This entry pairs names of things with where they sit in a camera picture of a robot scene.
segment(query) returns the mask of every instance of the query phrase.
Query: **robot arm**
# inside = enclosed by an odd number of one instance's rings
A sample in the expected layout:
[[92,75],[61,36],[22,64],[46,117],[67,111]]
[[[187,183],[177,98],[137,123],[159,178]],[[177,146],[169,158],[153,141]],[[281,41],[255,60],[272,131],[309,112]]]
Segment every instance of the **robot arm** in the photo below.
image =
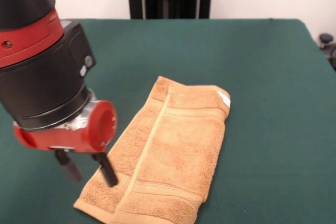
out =
[[73,180],[67,152],[89,153],[109,186],[118,183],[105,154],[117,115],[85,85],[96,60],[82,26],[60,20],[55,0],[0,0],[0,101],[26,147],[54,151]]

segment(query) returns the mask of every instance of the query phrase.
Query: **folded towel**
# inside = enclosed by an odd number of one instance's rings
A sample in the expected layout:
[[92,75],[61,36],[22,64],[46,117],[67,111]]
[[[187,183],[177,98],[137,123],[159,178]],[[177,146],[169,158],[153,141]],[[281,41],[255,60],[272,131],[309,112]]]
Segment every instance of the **folded towel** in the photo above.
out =
[[108,157],[119,179],[101,171],[74,207],[106,224],[192,224],[205,202],[224,138],[230,96],[216,86],[159,77]]

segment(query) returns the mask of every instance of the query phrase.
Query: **green table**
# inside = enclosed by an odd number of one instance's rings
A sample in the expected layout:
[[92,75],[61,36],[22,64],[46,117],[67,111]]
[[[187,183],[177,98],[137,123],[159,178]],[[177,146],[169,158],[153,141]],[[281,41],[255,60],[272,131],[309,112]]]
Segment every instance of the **green table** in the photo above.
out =
[[[98,65],[87,84],[119,131],[159,75],[232,96],[225,143],[197,224],[336,223],[336,78],[298,20],[83,20]],[[97,223],[72,204],[98,164],[28,150],[0,110],[0,223]]]

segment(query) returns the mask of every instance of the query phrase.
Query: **towel tag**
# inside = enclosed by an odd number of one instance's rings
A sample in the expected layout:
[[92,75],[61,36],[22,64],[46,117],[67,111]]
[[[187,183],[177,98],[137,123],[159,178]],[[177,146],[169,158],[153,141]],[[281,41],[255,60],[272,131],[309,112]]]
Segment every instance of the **towel tag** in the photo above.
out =
[[220,97],[222,97],[224,104],[230,108],[230,105],[231,105],[230,98],[224,95],[223,93],[221,93],[219,90],[217,92],[220,95]]

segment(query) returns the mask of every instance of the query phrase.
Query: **towel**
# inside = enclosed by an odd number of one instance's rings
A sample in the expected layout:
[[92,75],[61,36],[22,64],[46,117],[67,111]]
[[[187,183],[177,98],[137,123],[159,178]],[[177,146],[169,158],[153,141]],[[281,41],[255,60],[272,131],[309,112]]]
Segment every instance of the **towel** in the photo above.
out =
[[74,204],[106,224],[192,224],[208,196],[230,110],[217,86],[159,77],[108,158],[119,184],[97,170]]

